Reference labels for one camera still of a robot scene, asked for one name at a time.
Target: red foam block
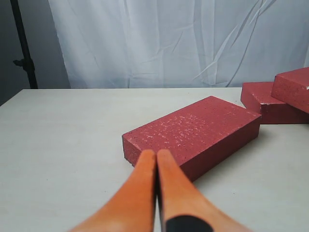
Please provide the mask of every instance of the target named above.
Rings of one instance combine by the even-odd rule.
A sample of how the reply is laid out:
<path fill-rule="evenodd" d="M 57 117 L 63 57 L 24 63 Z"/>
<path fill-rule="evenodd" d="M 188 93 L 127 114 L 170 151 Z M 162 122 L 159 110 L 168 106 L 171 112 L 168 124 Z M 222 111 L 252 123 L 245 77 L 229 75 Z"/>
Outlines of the red foam block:
<path fill-rule="evenodd" d="M 144 149 L 169 149 L 191 181 L 258 136 L 261 115 L 214 96 L 122 135 L 134 166 Z"/>
<path fill-rule="evenodd" d="M 243 83 L 241 102 L 262 115 L 261 124 L 309 123 L 309 114 L 271 96 L 273 82 Z"/>
<path fill-rule="evenodd" d="M 309 67 L 277 74 L 271 96 L 309 113 Z"/>

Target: white curtain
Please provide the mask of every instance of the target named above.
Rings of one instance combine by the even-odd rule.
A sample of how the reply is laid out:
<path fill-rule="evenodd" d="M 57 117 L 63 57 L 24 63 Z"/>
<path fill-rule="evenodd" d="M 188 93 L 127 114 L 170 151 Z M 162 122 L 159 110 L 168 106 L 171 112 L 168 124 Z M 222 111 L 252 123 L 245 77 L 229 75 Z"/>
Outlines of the white curtain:
<path fill-rule="evenodd" d="M 72 88 L 238 87 L 309 66 L 309 0 L 49 0 Z"/>

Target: white table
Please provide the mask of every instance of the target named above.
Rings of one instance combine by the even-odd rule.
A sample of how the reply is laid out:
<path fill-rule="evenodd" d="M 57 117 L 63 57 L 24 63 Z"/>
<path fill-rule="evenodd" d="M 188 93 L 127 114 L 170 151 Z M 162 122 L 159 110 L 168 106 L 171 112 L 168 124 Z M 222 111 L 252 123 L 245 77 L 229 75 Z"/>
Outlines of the white table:
<path fill-rule="evenodd" d="M 241 105 L 240 92 L 21 91 L 0 107 L 0 231 L 70 229 L 104 205 L 132 172 L 123 155 L 123 133 L 209 95 Z M 309 125 L 262 125 L 257 139 L 195 185 L 255 231 L 305 232 L 308 165 Z"/>

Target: red brick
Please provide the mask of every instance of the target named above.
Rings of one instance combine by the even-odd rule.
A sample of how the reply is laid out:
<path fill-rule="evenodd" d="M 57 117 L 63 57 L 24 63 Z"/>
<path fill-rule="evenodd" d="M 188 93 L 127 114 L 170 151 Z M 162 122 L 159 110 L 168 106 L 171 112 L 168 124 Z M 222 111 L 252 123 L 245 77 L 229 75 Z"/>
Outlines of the red brick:
<path fill-rule="evenodd" d="M 309 114 L 271 96 L 273 82 L 243 83 L 241 102 L 262 115 L 261 124 L 309 123 Z"/>
<path fill-rule="evenodd" d="M 309 67 L 277 74 L 271 96 L 309 113 Z"/>
<path fill-rule="evenodd" d="M 210 96 L 122 135 L 134 166 L 144 149 L 169 149 L 191 181 L 258 136 L 261 115 Z"/>

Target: gray wall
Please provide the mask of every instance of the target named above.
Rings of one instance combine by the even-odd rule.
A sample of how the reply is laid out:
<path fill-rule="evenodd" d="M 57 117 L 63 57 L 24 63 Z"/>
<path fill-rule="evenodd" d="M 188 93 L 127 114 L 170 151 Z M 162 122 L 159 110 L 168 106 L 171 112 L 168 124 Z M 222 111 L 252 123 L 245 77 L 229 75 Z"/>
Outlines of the gray wall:
<path fill-rule="evenodd" d="M 70 88 L 48 0 L 19 0 L 39 88 Z M 13 64 L 22 59 L 9 0 L 0 0 L 0 105 L 29 88 L 27 73 Z"/>

